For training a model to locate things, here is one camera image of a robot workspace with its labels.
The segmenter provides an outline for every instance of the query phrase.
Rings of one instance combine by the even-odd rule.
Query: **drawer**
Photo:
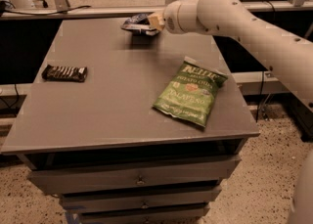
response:
[[[146,210],[86,213],[79,214],[79,220],[82,224],[149,224],[154,221],[202,217],[207,212],[207,204],[202,203]]]
[[[30,172],[45,194],[70,194],[228,178],[240,158],[197,157]]]
[[[64,195],[61,206],[71,213],[148,209],[164,205],[213,202],[221,192],[213,182]]]

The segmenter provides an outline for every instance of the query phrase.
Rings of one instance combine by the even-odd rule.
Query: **desk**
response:
[[[230,72],[210,36],[132,36],[124,20],[63,22],[1,152],[82,223],[201,217],[258,129],[231,75],[205,129],[154,110],[186,55]],[[89,73],[45,82],[47,64]]]

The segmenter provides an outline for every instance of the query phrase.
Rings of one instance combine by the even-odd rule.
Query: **speckled floor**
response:
[[[259,119],[260,136],[249,139],[242,162],[201,220],[163,224],[282,224],[286,223],[299,169],[313,143],[303,143],[301,132],[281,104],[269,106],[270,120]],[[67,223],[58,199],[44,196],[26,180],[28,168],[0,163],[1,224]]]

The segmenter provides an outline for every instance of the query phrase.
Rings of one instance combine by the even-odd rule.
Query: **drawer knob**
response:
[[[145,202],[143,202],[143,205],[141,206],[141,208],[142,209],[147,209],[147,208],[149,208],[149,206]]]
[[[141,175],[138,176],[138,180],[137,180],[136,184],[138,186],[144,186],[146,184],[146,182],[143,180],[143,177]]]

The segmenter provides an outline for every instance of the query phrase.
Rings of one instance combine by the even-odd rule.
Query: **green chip bag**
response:
[[[173,117],[206,126],[218,89],[227,75],[198,67],[186,58],[154,107]]]

